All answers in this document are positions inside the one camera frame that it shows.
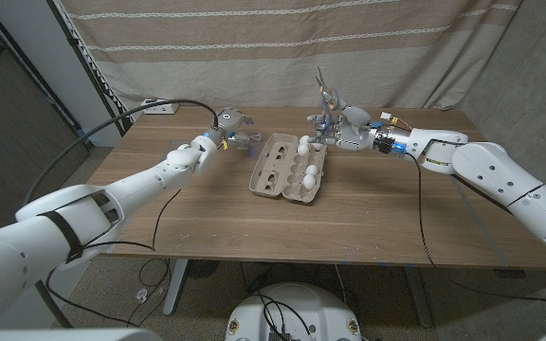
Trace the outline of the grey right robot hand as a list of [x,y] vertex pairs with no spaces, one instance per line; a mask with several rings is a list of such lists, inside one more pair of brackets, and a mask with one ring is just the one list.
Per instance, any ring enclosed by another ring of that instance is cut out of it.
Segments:
[[372,118],[363,109],[346,105],[340,115],[332,117],[329,109],[322,115],[311,115],[308,121],[314,122],[315,135],[310,142],[335,145],[342,150],[357,152],[373,148],[375,132],[371,132]]

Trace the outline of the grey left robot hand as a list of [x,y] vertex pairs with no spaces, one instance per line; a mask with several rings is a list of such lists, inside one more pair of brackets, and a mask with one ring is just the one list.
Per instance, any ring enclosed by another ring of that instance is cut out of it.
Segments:
[[244,115],[240,110],[227,107],[217,115],[217,122],[212,128],[204,132],[204,136],[212,140],[216,145],[223,141],[235,145],[238,150],[246,149],[249,141],[247,134],[239,133],[242,124],[252,125],[252,117]]

